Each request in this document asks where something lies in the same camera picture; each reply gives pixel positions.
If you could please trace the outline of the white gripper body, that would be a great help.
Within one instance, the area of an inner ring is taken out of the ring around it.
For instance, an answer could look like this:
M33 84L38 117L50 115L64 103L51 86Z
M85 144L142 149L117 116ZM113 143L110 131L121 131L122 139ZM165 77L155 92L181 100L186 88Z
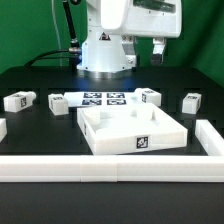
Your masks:
M108 33L177 38L181 0L101 0L101 26Z

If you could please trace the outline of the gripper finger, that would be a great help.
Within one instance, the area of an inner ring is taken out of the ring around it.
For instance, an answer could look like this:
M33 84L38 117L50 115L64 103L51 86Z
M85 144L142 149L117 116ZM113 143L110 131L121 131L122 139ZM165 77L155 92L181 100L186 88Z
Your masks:
M135 37L124 35L122 37L122 47L126 55L127 65L134 68L136 66Z
M163 55L166 48L165 38L154 38L153 39L153 52L151 55L152 65L161 65L163 63Z

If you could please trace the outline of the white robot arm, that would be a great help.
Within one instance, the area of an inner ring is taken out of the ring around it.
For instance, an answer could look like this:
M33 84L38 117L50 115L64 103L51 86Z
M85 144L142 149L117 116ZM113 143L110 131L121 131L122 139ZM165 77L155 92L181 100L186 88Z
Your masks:
M137 67L138 37L153 40L151 63L160 65L166 40L182 29L181 0L86 0L87 38L78 74L117 78Z

